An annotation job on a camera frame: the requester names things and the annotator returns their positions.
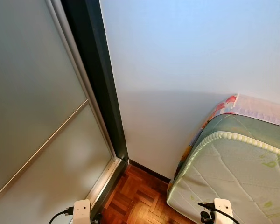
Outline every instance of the wooden parquet floor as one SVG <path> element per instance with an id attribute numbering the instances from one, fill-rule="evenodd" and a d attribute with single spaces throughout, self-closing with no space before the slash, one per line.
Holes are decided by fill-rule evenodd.
<path id="1" fill-rule="evenodd" d="M 103 209 L 102 224 L 194 224 L 166 204 L 168 184 L 129 165 Z"/>

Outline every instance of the sliding wardrobe door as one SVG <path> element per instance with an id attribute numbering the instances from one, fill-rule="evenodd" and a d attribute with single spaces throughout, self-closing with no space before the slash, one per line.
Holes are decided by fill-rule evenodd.
<path id="1" fill-rule="evenodd" d="M 115 159 L 86 89 L 46 1 L 0 0 L 0 224 L 47 223 Z"/>

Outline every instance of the white mattress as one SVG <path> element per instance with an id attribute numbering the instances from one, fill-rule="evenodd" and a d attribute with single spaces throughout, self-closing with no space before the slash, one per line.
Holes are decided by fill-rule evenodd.
<path id="1" fill-rule="evenodd" d="M 280 224 L 280 149 L 237 133 L 214 132 L 194 150 L 167 203 L 200 223 L 198 202 L 224 198 L 241 223 Z"/>

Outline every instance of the dark baseboard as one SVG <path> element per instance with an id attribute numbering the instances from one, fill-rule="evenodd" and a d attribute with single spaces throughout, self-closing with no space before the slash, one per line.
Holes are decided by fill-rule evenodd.
<path id="1" fill-rule="evenodd" d="M 129 161 L 130 161 L 130 164 L 131 164 L 131 165 L 133 165 L 133 166 L 135 166 L 135 167 L 137 167 L 137 168 L 139 168 L 139 169 L 142 169 L 143 171 L 145 171 L 145 172 L 151 174 L 152 176 L 154 176 L 154 177 L 160 179 L 161 181 L 164 181 L 164 182 L 166 182 L 166 183 L 169 183 L 169 182 L 170 182 L 170 179 L 169 179 L 169 178 L 167 178 L 167 177 L 165 177 L 165 176 L 163 176 L 163 175 L 161 175 L 161 174 L 158 174 L 158 173 L 152 171 L 151 169 L 148 169 L 147 167 L 145 167 L 145 166 L 143 166 L 143 165 L 141 165 L 141 164 L 139 164 L 139 163 L 137 163 L 137 162 L 135 162 L 135 161 L 133 161 L 133 160 L 131 160 L 131 159 L 129 159 Z"/>
<path id="2" fill-rule="evenodd" d="M 98 213 L 101 213 L 103 211 L 104 205 L 108 201 L 111 193 L 113 192 L 114 188 L 116 187 L 116 184 L 120 180 L 121 176 L 126 170 L 128 163 L 127 161 L 122 160 L 118 167 L 116 168 L 116 171 L 114 172 L 113 176 L 111 177 L 110 181 L 108 182 L 106 188 L 104 189 L 102 195 L 99 197 L 98 201 L 95 203 L 94 207 L 91 210 L 91 218 L 94 218 L 94 216 Z"/>

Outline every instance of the mattress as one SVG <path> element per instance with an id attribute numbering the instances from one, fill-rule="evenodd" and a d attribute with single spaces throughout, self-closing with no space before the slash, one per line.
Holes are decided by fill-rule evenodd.
<path id="1" fill-rule="evenodd" d="M 197 203 L 224 198 L 241 224 L 280 224 L 280 126 L 221 114 L 193 149 L 168 192 L 168 205 L 200 223 Z"/>

